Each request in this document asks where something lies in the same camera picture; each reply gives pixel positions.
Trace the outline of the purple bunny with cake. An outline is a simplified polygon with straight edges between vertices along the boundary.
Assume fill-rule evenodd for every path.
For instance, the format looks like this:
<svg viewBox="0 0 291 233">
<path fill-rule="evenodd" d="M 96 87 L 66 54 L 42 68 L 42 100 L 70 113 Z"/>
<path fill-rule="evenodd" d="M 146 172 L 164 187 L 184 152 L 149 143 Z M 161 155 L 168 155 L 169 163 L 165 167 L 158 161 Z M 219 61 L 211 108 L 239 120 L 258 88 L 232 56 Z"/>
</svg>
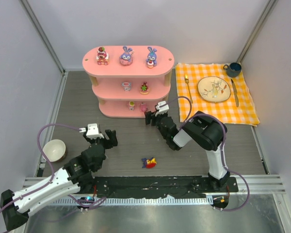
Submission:
<svg viewBox="0 0 291 233">
<path fill-rule="evenodd" d="M 148 68 L 153 68 L 157 66 L 157 49 L 152 47 L 147 47 L 149 54 L 147 55 L 146 65 Z"/>
</svg>

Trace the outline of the red yellow bird toy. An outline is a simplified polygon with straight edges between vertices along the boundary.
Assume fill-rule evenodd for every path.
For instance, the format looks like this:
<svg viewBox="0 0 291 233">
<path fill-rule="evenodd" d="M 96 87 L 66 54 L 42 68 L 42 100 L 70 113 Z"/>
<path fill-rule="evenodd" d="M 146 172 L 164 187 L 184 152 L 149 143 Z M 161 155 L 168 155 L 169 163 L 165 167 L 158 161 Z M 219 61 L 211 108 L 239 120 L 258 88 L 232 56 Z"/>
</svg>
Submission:
<svg viewBox="0 0 291 233">
<path fill-rule="evenodd" d="M 157 164 L 156 159 L 154 157 L 151 157 L 150 159 L 142 158 L 141 161 L 143 163 L 142 168 L 153 168 Z"/>
</svg>

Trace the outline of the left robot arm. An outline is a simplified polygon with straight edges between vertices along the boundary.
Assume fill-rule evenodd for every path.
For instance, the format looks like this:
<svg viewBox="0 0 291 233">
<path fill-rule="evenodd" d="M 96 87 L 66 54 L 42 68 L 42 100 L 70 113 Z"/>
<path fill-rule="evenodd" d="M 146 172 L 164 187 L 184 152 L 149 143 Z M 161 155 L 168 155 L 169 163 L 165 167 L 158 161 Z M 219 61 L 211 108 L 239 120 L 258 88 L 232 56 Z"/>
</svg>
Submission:
<svg viewBox="0 0 291 233">
<path fill-rule="evenodd" d="M 105 151 L 116 147 L 118 141 L 116 131 L 105 130 L 104 134 L 91 135 L 84 128 L 82 132 L 90 146 L 79 156 L 30 187 L 16 192 L 10 189 L 2 192 L 0 207 L 7 231 L 24 225 L 30 216 L 53 201 L 91 189 L 94 183 L 92 173 L 102 168 Z"/>
</svg>

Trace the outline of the pink bear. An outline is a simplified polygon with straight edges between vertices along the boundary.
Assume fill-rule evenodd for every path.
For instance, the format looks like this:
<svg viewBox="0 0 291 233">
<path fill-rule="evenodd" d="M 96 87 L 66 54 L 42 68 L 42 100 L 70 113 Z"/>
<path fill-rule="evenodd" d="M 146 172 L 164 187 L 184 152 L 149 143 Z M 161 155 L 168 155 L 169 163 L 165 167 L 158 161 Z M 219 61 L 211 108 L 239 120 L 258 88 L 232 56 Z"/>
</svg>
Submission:
<svg viewBox="0 0 291 233">
<path fill-rule="evenodd" d="M 149 94 L 149 86 L 147 82 L 143 82 L 143 84 L 140 86 L 140 93 L 142 95 Z"/>
<path fill-rule="evenodd" d="M 106 52 L 104 47 L 99 47 L 97 50 L 96 61 L 98 65 L 109 64 L 109 54 Z"/>
</svg>

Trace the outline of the pink pig toy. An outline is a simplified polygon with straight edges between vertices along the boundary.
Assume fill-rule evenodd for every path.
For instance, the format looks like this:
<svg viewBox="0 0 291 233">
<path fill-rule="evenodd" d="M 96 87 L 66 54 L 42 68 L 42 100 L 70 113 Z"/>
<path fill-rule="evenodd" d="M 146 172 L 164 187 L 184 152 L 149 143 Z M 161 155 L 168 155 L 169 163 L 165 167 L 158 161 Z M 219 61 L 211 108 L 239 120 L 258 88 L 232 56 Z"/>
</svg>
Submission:
<svg viewBox="0 0 291 233">
<path fill-rule="evenodd" d="M 148 104 L 145 103 L 145 102 L 141 102 L 139 107 L 140 107 L 140 111 L 143 112 L 143 113 L 148 111 Z"/>
</svg>

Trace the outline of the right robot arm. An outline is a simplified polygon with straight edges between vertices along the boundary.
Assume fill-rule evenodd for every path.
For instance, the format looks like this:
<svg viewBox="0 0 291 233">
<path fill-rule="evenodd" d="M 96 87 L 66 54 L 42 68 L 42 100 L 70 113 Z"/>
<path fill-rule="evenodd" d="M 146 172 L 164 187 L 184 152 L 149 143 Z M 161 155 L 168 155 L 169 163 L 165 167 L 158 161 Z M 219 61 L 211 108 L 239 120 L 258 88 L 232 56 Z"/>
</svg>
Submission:
<svg viewBox="0 0 291 233">
<path fill-rule="evenodd" d="M 230 177 L 224 155 L 227 128 L 217 118 L 198 111 L 178 128 L 167 113 L 147 111 L 145 123 L 159 130 L 171 150 L 180 150 L 190 141 L 197 143 L 208 158 L 211 189 L 219 191 L 226 186 Z"/>
</svg>

